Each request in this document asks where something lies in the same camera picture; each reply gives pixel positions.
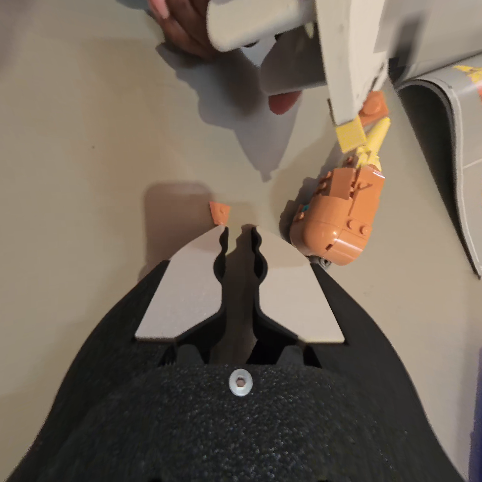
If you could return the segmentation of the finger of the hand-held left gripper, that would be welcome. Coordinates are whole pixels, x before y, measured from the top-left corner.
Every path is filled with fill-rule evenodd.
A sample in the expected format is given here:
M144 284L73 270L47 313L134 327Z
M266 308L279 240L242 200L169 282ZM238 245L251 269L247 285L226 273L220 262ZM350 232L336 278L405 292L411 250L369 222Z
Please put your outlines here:
M371 91L380 91L388 75L387 47L377 47L385 1L352 1L350 6L350 119Z
M353 120L349 65L351 1L316 1L325 77L335 124Z

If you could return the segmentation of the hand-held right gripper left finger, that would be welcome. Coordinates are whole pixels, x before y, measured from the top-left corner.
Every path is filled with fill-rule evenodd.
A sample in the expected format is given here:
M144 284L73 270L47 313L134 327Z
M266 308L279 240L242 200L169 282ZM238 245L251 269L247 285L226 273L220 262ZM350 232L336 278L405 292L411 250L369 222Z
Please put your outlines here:
M182 343L201 333L207 335L207 343L222 338L228 235L228 227L216 226L171 257L136 330L136 340Z

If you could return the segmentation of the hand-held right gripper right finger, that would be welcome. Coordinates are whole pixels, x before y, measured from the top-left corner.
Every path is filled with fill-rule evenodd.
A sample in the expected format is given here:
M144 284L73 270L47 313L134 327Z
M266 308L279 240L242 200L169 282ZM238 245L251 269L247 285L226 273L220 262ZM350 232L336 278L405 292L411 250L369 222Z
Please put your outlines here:
M258 281L255 337L268 345L342 344L345 337L308 259L279 236L251 230Z

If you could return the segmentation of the brown wedge plate brick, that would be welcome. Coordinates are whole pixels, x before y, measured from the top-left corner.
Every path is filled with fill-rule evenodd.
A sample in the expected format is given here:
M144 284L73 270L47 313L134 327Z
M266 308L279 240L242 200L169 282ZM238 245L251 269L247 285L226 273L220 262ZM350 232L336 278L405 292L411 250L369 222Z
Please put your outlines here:
M214 225L227 226L231 206L220 202L209 201L209 209Z
M364 128L387 117L388 114L389 109L382 91L371 91L358 112L360 122Z

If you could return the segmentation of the tan tile brick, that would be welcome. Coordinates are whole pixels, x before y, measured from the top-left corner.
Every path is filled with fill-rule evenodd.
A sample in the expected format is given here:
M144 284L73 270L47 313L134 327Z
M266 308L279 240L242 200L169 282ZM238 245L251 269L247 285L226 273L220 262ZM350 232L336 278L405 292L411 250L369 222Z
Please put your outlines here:
M336 125L335 132L343 154L352 152L366 143L366 134L359 115L349 122Z

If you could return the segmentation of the brown tan brick arm model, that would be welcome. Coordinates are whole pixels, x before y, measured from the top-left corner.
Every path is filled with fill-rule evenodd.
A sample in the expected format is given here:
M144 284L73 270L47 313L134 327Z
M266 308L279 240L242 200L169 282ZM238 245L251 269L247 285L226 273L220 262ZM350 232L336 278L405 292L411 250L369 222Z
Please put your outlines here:
M305 257L345 266L365 249L385 183L378 153L390 124L389 117L380 119L365 143L328 171L309 203L299 206L290 241Z

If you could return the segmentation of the grey desk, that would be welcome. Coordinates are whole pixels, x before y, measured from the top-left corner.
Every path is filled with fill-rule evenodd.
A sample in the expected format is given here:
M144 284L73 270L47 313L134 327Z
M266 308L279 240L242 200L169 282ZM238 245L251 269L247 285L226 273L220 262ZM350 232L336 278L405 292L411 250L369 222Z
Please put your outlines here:
M270 113L259 84L186 66L117 1L1 1L1 481L32 446L91 331L230 204L226 335L246 361L249 228L281 230L335 154L326 88ZM330 275L399 353L468 480L481 281L394 88L387 175L366 251Z

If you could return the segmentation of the person's left hand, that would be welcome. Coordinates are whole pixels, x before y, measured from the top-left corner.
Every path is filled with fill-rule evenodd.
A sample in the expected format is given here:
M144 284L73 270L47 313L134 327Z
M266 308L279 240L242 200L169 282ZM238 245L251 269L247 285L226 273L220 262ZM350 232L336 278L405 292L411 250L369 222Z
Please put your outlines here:
M148 1L148 14L160 26L166 49L183 57L186 66L212 65L227 81L241 87L254 84L258 73L243 51L217 51L209 39L207 10L209 1Z

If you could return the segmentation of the brick instruction booklet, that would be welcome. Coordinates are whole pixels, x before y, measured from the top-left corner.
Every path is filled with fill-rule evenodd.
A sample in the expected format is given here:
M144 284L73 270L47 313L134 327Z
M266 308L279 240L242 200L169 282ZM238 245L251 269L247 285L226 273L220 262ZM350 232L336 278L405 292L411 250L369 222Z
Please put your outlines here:
M468 261L481 280L481 54L392 81Z

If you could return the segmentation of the blue plastic bin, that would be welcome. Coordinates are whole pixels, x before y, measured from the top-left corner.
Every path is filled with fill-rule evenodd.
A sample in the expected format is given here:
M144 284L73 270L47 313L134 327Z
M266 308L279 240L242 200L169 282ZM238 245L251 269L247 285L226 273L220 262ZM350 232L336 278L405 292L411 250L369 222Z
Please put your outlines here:
M479 349L478 374L475 393L473 430L471 432L468 480L481 481L481 349Z

